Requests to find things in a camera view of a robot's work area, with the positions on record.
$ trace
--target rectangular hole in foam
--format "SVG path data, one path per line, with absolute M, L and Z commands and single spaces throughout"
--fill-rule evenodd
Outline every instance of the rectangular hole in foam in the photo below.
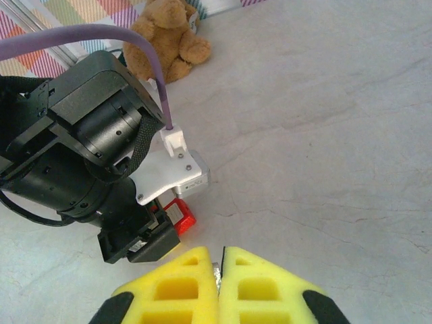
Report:
M 192 324 L 192 312 L 146 313 L 140 324 Z
M 248 278 L 238 284 L 239 300 L 280 300 L 277 284 L 269 278 Z
M 193 278 L 173 278 L 160 282 L 155 300 L 197 299 L 198 282 Z
M 283 313 L 240 313 L 240 324 L 292 324 L 289 314 Z

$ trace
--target teddy bear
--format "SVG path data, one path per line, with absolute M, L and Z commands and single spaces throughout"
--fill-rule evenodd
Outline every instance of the teddy bear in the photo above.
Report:
M 155 48 L 166 83 L 187 76 L 194 65 L 210 57 L 210 42 L 195 35 L 193 23 L 199 24 L 198 12 L 185 0 L 147 0 L 130 28 Z M 138 79 L 155 79 L 144 52 L 130 43 L 123 50 L 128 69 Z

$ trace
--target marble floor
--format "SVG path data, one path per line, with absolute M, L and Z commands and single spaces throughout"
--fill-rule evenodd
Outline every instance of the marble floor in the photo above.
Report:
M 213 183 L 169 258 L 240 246 L 352 323 L 432 323 L 430 1 L 268 0 L 198 33 L 211 60 L 168 91 Z M 2 323 L 87 323 L 156 267 L 104 264 L 97 228 L 0 213 Z

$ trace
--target yellow sponge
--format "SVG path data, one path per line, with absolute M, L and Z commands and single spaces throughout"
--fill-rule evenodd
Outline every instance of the yellow sponge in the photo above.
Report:
M 316 324 L 302 293 L 323 291 L 241 248 L 225 248 L 220 324 Z
M 194 248 L 118 288 L 134 295 L 122 324 L 217 324 L 217 288 L 207 248 Z

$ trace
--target red plastic part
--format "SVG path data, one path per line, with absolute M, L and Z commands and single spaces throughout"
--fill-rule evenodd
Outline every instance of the red plastic part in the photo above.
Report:
M 175 230 L 177 231 L 177 234 L 180 236 L 185 232 L 187 232 L 196 223 L 196 218 L 192 214 L 192 211 L 190 211 L 188 205 L 182 199 L 179 198 L 175 198 L 173 201 L 171 201 L 164 208 L 165 211 L 167 211 L 174 204 L 177 204 L 179 210 L 183 214 L 183 218 L 174 224 Z

